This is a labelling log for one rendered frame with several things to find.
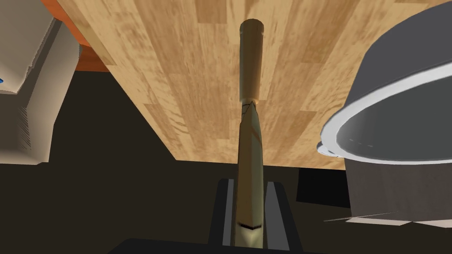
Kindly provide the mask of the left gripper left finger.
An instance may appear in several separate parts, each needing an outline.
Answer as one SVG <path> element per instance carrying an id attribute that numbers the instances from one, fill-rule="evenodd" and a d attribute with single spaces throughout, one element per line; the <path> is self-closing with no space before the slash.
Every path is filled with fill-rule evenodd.
<path id="1" fill-rule="evenodd" d="M 216 188 L 208 237 L 209 245 L 231 245 L 233 198 L 234 179 L 220 179 Z"/>

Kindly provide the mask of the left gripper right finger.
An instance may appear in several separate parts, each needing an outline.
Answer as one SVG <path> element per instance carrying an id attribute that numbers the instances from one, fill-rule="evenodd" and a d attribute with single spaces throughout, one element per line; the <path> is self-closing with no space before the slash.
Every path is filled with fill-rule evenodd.
<path id="1" fill-rule="evenodd" d="M 264 202 L 267 248 L 303 252 L 284 186 L 268 182 Z"/>

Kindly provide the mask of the tan wooden-handled knife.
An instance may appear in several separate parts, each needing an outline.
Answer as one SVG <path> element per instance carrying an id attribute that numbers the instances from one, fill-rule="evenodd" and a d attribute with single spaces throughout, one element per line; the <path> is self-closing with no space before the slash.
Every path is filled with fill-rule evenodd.
<path id="1" fill-rule="evenodd" d="M 264 181 L 259 101 L 264 25 L 247 19 L 240 25 L 240 101 L 236 229 L 234 246 L 263 248 Z"/>

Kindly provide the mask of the grey pot with white rim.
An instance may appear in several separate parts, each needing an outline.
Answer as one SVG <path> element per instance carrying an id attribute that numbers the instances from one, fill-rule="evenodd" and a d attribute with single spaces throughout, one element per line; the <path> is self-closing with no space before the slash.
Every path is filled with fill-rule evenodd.
<path id="1" fill-rule="evenodd" d="M 452 228 L 452 1 L 372 44 L 320 137 L 345 160 L 350 222 Z"/>

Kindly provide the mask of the beige box-shaped appliance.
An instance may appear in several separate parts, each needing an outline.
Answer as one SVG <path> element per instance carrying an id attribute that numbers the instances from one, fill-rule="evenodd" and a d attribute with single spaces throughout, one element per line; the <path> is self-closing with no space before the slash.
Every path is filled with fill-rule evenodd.
<path id="1" fill-rule="evenodd" d="M 0 0 L 0 164 L 49 161 L 81 52 L 41 0 Z"/>

